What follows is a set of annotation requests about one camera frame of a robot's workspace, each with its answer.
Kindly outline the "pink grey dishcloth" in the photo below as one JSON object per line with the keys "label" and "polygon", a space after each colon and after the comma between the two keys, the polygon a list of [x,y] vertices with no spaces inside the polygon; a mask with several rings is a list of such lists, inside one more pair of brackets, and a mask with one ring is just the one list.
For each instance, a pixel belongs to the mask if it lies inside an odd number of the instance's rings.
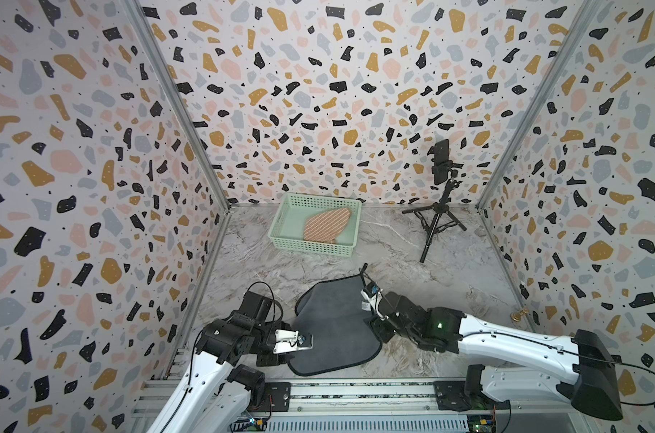
{"label": "pink grey dishcloth", "polygon": [[374,318],[363,301],[360,275],[321,281],[298,298],[293,328],[313,337],[312,348],[293,353],[288,362],[295,375],[310,377],[366,364],[383,343],[370,327]]}

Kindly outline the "brown striped dishcloth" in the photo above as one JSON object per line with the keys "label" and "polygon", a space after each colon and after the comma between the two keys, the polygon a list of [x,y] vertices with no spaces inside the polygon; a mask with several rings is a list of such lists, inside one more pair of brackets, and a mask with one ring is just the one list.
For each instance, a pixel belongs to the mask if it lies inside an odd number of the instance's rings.
{"label": "brown striped dishcloth", "polygon": [[349,220],[352,212],[348,207],[330,209],[311,216],[305,223],[303,240],[306,242],[335,244]]}

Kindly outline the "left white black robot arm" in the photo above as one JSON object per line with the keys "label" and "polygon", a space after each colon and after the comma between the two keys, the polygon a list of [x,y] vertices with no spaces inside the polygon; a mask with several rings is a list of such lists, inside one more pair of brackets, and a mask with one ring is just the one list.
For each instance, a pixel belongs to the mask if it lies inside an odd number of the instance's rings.
{"label": "left white black robot arm", "polygon": [[256,355],[279,366],[309,350],[313,337],[283,321],[274,297],[246,292],[240,308],[200,331],[180,382],[150,432],[265,431],[276,411],[288,407],[289,384],[267,384],[265,373],[245,366]]}

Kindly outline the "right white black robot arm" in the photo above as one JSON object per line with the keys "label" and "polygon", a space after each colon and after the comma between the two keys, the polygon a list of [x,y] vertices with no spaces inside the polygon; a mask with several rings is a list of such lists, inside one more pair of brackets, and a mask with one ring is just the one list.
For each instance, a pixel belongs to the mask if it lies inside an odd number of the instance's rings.
{"label": "right white black robot arm", "polygon": [[464,390],[469,396],[505,402],[547,395],[599,420],[623,419],[616,362],[592,331],[580,329],[572,337],[535,334],[459,310],[425,309],[376,285],[363,289],[362,296],[374,314],[372,330],[384,343],[398,335],[422,351],[514,365],[505,373],[482,363],[470,366]]}

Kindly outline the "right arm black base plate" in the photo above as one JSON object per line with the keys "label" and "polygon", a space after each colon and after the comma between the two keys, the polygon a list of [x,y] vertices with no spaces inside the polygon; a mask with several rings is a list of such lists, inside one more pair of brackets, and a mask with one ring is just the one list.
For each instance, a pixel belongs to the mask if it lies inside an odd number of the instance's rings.
{"label": "right arm black base plate", "polygon": [[482,386],[470,381],[433,382],[439,411],[492,411],[507,410],[508,401],[497,401],[482,392]]}

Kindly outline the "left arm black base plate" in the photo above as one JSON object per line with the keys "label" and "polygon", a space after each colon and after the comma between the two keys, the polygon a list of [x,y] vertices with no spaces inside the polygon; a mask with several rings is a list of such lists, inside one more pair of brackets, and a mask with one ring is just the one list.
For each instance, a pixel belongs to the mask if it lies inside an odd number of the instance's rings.
{"label": "left arm black base plate", "polygon": [[247,411],[284,413],[291,404],[290,382],[265,382],[251,391],[251,400]]}

